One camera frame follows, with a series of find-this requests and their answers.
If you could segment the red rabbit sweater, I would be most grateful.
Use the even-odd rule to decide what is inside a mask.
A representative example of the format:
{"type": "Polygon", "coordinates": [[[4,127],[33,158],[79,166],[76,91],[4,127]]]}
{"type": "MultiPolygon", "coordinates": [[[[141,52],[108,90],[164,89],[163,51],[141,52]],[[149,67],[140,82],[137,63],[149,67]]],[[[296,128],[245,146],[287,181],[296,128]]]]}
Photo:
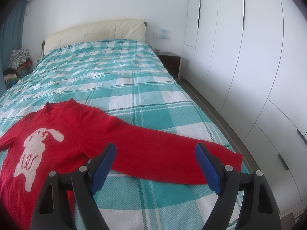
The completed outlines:
{"type": "Polygon", "coordinates": [[[194,156],[199,142],[242,168],[242,156],[192,102],[107,111],[73,99],[46,103],[1,137],[2,229],[29,229],[47,175],[75,171],[110,142],[116,160],[94,198],[111,229],[201,229],[216,196],[194,156]]]}

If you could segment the wall switch panel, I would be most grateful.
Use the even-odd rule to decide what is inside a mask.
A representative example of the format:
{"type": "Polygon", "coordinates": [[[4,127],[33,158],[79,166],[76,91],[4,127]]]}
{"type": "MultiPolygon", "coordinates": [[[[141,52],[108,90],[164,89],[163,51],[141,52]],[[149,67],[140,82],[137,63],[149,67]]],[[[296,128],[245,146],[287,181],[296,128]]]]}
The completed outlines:
{"type": "Polygon", "coordinates": [[[170,39],[170,33],[165,29],[162,29],[160,32],[153,32],[153,38],[155,39],[170,39]]]}

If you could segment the dark wooden nightstand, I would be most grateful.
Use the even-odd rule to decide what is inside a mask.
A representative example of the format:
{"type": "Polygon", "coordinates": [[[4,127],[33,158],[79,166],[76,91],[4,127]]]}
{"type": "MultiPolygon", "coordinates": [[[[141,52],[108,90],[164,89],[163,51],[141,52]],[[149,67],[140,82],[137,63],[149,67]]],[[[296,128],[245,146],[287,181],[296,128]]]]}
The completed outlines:
{"type": "Polygon", "coordinates": [[[178,78],[181,57],[174,53],[165,51],[154,51],[154,53],[160,59],[169,74],[174,78],[178,78]]]}

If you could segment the pile of clothes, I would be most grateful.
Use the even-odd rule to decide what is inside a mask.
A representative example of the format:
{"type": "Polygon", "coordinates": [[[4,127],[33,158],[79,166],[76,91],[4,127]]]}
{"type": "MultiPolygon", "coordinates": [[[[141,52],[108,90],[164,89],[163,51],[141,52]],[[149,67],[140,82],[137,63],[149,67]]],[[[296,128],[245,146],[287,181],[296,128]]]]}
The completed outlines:
{"type": "Polygon", "coordinates": [[[12,51],[8,68],[3,71],[4,83],[7,90],[23,77],[27,76],[32,59],[27,48],[12,51]]]}

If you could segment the cream padded headboard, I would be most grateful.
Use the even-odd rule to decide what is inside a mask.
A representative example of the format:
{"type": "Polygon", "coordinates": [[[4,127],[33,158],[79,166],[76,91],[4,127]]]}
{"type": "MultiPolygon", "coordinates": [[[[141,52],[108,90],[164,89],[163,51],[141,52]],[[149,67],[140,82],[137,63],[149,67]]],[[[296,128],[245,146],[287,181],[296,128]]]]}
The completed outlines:
{"type": "Polygon", "coordinates": [[[51,50],[76,43],[106,39],[146,41],[147,22],[144,20],[118,19],[73,26],[46,37],[42,42],[43,55],[51,50]]]}

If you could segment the white wardrobe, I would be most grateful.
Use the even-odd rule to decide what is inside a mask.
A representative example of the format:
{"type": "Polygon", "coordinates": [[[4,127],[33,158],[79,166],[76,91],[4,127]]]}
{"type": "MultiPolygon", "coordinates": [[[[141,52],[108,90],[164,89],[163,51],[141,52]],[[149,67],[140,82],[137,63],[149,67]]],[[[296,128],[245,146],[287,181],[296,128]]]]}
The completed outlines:
{"type": "Polygon", "coordinates": [[[264,172],[281,215],[306,209],[306,4],[189,0],[181,76],[264,172]]]}

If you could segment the blue curtain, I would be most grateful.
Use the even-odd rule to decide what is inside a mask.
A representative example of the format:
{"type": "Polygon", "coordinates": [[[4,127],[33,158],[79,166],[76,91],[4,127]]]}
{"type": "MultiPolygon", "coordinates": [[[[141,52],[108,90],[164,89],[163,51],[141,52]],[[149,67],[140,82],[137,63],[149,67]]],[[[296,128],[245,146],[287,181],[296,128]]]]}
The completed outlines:
{"type": "Polygon", "coordinates": [[[18,0],[1,26],[1,96],[7,91],[3,71],[8,68],[12,51],[22,48],[26,4],[27,0],[18,0]]]}

